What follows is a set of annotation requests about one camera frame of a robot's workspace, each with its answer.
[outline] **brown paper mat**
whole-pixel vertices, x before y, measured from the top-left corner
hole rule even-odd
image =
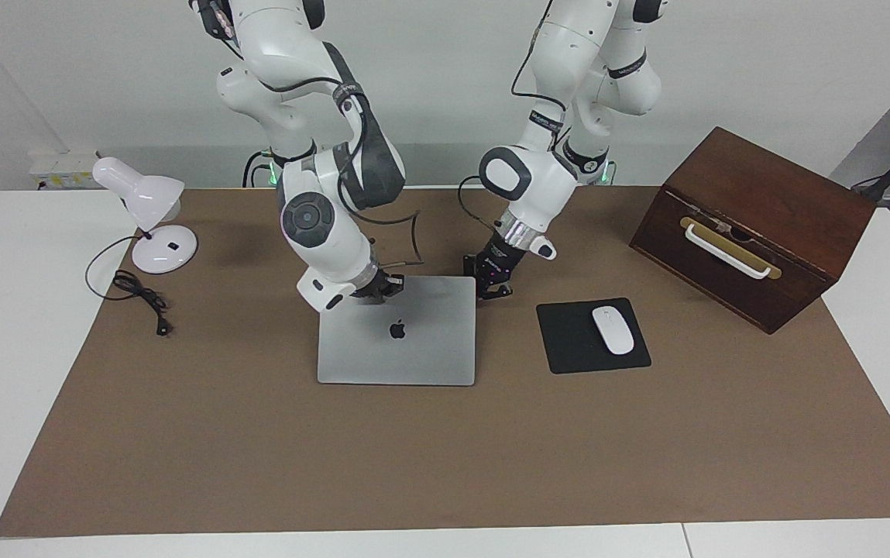
[[[628,248],[653,188],[580,188],[514,297],[479,309],[473,388],[318,385],[318,317],[272,191],[187,191],[174,304],[104,303],[1,536],[890,517],[890,417],[819,303],[767,336]],[[502,204],[483,191],[486,216]],[[430,264],[488,232],[407,191]],[[384,260],[404,226],[377,229]],[[654,366],[548,372],[534,307],[628,297]]]

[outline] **black mouse pad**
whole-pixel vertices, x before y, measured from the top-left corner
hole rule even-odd
[[[628,354],[613,354],[603,342],[603,336],[593,321],[593,310],[603,306],[617,308],[631,329],[634,350]],[[541,304],[538,306],[538,322],[545,340],[548,367],[553,374],[623,370],[651,365],[651,354],[641,335],[634,308],[627,299]]]

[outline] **white handle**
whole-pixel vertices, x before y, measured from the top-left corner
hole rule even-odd
[[[693,223],[693,225],[690,225],[688,227],[688,229],[686,229],[686,239],[688,241],[690,241],[691,243],[696,244],[696,246],[703,248],[703,250],[710,252],[715,257],[718,257],[718,258],[722,259],[723,261],[727,262],[728,264],[731,265],[732,268],[736,269],[737,271],[740,271],[741,273],[747,275],[748,277],[750,277],[752,279],[758,279],[758,280],[766,279],[767,276],[771,275],[770,267],[765,268],[765,271],[757,271],[757,270],[753,269],[751,266],[745,264],[743,261],[741,261],[735,257],[732,257],[732,255],[728,254],[727,252],[721,250],[720,248],[714,246],[713,244],[708,243],[708,241],[704,240],[703,238],[696,236],[696,224],[695,223]]]

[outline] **white table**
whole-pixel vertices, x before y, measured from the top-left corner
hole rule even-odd
[[[0,191],[0,514],[101,300],[84,266],[133,225],[107,191]],[[94,268],[109,282],[125,253]],[[827,306],[890,411],[890,213]],[[890,519],[0,540],[0,556],[890,556]]]

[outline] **desk lamp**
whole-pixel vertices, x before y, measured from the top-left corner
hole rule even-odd
[[[185,226],[155,226],[180,213],[182,181],[171,177],[143,176],[113,157],[94,165],[94,180],[117,194],[143,232],[132,251],[132,262],[152,275],[182,268],[197,252],[197,236]]]

